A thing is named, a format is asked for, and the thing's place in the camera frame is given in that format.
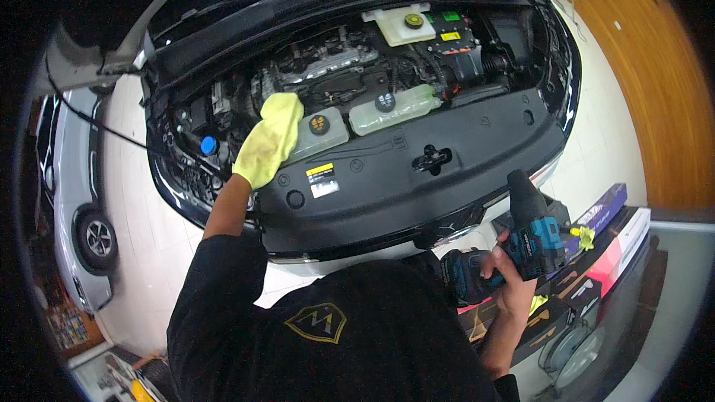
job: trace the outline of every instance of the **engine bay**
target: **engine bay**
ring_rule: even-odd
[[[549,25],[514,10],[414,4],[310,28],[169,109],[169,171],[210,208],[273,93],[305,107],[286,165],[376,130],[534,87],[544,76]]]

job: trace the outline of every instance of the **green label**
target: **green label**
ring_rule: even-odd
[[[456,11],[445,11],[442,13],[442,17],[445,20],[459,20],[459,14]]]

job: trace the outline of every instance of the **silver car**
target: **silver car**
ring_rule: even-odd
[[[64,97],[77,111],[102,120],[102,95],[83,88]],[[102,211],[101,139],[97,127],[58,96],[44,98],[36,128],[39,182],[52,208],[60,276],[74,304],[90,314],[112,299],[108,275],[117,263],[117,236]]]

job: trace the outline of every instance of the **wooden floor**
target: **wooden floor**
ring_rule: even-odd
[[[704,69],[668,0],[575,0],[621,85],[648,205],[715,205],[715,118]],[[614,21],[621,25],[619,31]]]

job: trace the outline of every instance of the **fluid reservoir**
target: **fluid reservoir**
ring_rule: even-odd
[[[350,109],[350,125],[356,134],[367,135],[421,117],[442,104],[434,94],[431,85],[421,84],[394,95],[380,95],[375,101]]]
[[[326,108],[298,122],[298,141],[285,164],[297,162],[349,139],[347,127],[336,108]]]
[[[433,40],[435,29],[423,11],[429,11],[430,4],[412,4],[409,7],[392,10],[373,10],[362,14],[363,22],[377,22],[380,32],[390,47],[410,44],[422,40]]]

